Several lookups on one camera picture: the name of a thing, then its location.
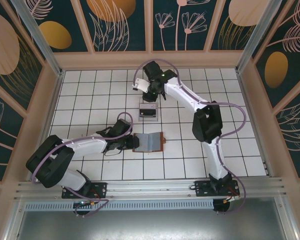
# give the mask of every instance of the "gray floor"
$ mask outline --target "gray floor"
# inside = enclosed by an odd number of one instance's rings
[[[272,199],[248,199],[237,213],[211,209],[26,212],[20,240],[285,240]]]

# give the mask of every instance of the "enclosure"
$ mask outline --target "enclosure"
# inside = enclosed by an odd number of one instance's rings
[[[208,180],[209,162],[180,101],[161,95],[158,120],[139,118],[134,75],[147,79],[137,68],[151,59],[176,66],[202,99],[245,111],[243,129],[222,139],[246,189],[238,212],[217,215],[216,198],[189,188]],[[163,151],[72,159],[69,169],[106,184],[109,199],[78,219],[78,201],[32,184],[26,162],[48,136],[89,136],[121,112],[132,115],[132,133],[163,132]],[[244,121],[233,106],[220,112],[222,133]],[[0,239],[34,235],[299,240],[300,0],[0,0]]]

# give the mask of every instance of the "cable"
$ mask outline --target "cable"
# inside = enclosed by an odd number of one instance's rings
[[[245,111],[243,110],[242,107],[240,107],[240,106],[238,106],[238,105],[236,105],[236,104],[234,104],[234,103],[229,103],[229,102],[205,102],[205,101],[201,101],[201,100],[198,99],[197,97],[193,96],[189,91],[187,91],[187,89],[184,88],[184,85],[182,84],[182,82],[181,82],[181,80],[180,80],[180,75],[179,75],[179,71],[178,71],[177,67],[176,67],[175,65],[173,65],[171,62],[169,62],[169,61],[167,61],[167,60],[164,60],[164,59],[161,59],[161,58],[153,58],[153,59],[150,59],[150,60],[147,60],[147,61],[143,62],[143,63],[136,69],[136,71],[135,71],[135,73],[134,73],[134,76],[133,76],[133,85],[135,85],[135,83],[136,83],[138,71],[139,71],[144,65],[146,65],[147,63],[150,63],[150,62],[152,62],[152,61],[161,61],[161,62],[164,62],[164,63],[170,65],[171,67],[173,67],[173,69],[175,69],[176,74],[177,74],[178,84],[181,86],[181,88],[183,89],[183,91],[184,91],[189,97],[191,97],[193,100],[195,100],[196,102],[198,102],[198,103],[200,103],[200,104],[204,104],[204,105],[209,105],[209,106],[225,105],[225,106],[235,107],[235,108],[239,109],[239,110],[242,112],[242,114],[243,114],[243,122],[242,122],[241,126],[238,127],[238,129],[235,129],[234,131],[231,131],[231,132],[222,134],[222,135],[216,140],[216,143],[215,143],[216,146],[217,146],[217,148],[216,148],[216,153],[217,153],[217,155],[218,155],[219,162],[220,162],[221,166],[222,166],[226,171],[228,171],[228,173],[230,173],[231,175],[233,175],[233,177],[234,177],[235,179],[237,179],[237,181],[241,184],[242,189],[243,189],[243,202],[242,202],[242,204],[241,204],[238,208],[236,208],[235,210],[223,212],[223,214],[230,214],[230,213],[235,213],[235,212],[237,212],[237,211],[238,211],[239,209],[241,209],[241,208],[244,206],[244,204],[246,203],[246,198],[247,198],[246,188],[245,188],[243,182],[241,181],[241,179],[240,179],[238,176],[236,176],[232,171],[230,171],[230,170],[225,166],[225,164],[223,163],[222,158],[221,158],[221,155],[220,155],[219,141],[220,141],[222,138],[226,137],[226,136],[229,136],[229,135],[231,135],[231,134],[237,133],[238,131],[240,131],[240,130],[245,126],[245,124],[246,124],[246,122],[247,122],[247,116],[246,116]]]
[[[133,125],[134,125],[134,120],[133,120],[131,114],[128,113],[128,112],[125,112],[125,111],[119,113],[117,119],[119,119],[119,117],[120,117],[122,114],[128,115],[128,116],[130,117],[130,119],[131,119],[130,127],[129,127],[129,129],[128,129],[125,133],[123,133],[123,134],[121,134],[121,135],[119,135],[119,136],[115,136],[115,137],[85,136],[85,137],[80,137],[80,138],[77,138],[77,139],[72,139],[72,140],[66,141],[66,142],[64,142],[64,143],[62,143],[62,144],[56,146],[54,149],[52,149],[50,152],[48,152],[48,154],[47,154],[47,155],[42,159],[42,161],[38,164],[38,166],[36,167],[36,169],[34,170],[34,172],[33,172],[33,174],[32,174],[31,182],[32,182],[33,184],[40,184],[40,182],[36,182],[36,175],[37,175],[39,169],[41,168],[41,166],[45,163],[45,161],[49,158],[49,156],[50,156],[51,154],[53,154],[56,150],[58,150],[59,148],[62,148],[63,146],[70,145],[70,144],[74,144],[74,143],[77,143],[77,142],[80,142],[80,141],[83,141],[83,140],[98,140],[98,139],[100,139],[100,140],[116,140],[116,139],[119,139],[119,138],[124,137],[127,133],[129,133],[129,132],[132,130],[132,127],[133,127]],[[78,196],[79,198],[82,198],[82,199],[87,199],[87,200],[93,201],[93,202],[97,202],[97,201],[99,201],[99,202],[105,202],[105,203],[102,204],[100,207],[98,207],[96,210],[93,210],[93,211],[90,211],[89,213],[87,213],[87,214],[85,215],[86,217],[91,216],[92,214],[97,213],[101,208],[103,208],[103,207],[109,202],[109,200],[108,200],[108,199],[105,199],[105,198],[99,199],[99,198],[90,198],[90,197],[83,196],[83,195],[81,195],[81,194],[75,192],[73,189],[71,189],[71,188],[69,188],[69,187],[65,187],[65,189],[67,189],[68,191],[70,191],[71,193],[73,193],[74,195],[76,195],[76,196]]]

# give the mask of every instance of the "mounting plate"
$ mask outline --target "mounting plate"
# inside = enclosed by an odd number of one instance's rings
[[[236,180],[231,180],[227,185],[225,185],[220,191],[220,194],[215,193],[215,191],[211,188],[210,183],[211,183],[210,180],[195,181],[193,190],[195,190],[196,196],[197,197],[211,197],[211,196],[227,197],[227,196],[234,195],[234,193],[231,190],[233,190],[237,195],[240,195],[238,182]]]
[[[98,198],[98,197],[96,197],[96,194],[98,194],[101,199],[106,198],[106,194],[107,194],[107,183],[106,182],[92,182],[91,183],[90,191],[87,193],[86,197],[95,199],[95,198]],[[70,192],[66,188],[64,188],[62,190],[61,198],[62,199],[80,199],[80,197],[78,197],[77,195],[74,195],[72,192]]]

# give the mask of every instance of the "white tile floor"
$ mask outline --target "white tile floor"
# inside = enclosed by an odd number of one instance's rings
[[[138,118],[141,92],[132,90],[135,70],[67,71],[53,117],[50,134],[63,139],[91,135],[112,126],[120,112],[132,114],[134,133],[163,132],[167,139],[163,152],[137,153],[131,150],[87,155],[74,159],[70,168],[80,170],[91,180],[150,180],[205,178],[207,155],[192,134],[193,116],[172,97],[158,100],[159,121]],[[180,69],[181,80],[208,101],[245,101],[234,69]],[[142,78],[142,71],[137,77]],[[238,128],[243,121],[234,107],[221,107],[223,133]],[[249,116],[245,127],[222,141],[225,162],[241,177],[266,176],[265,165]]]

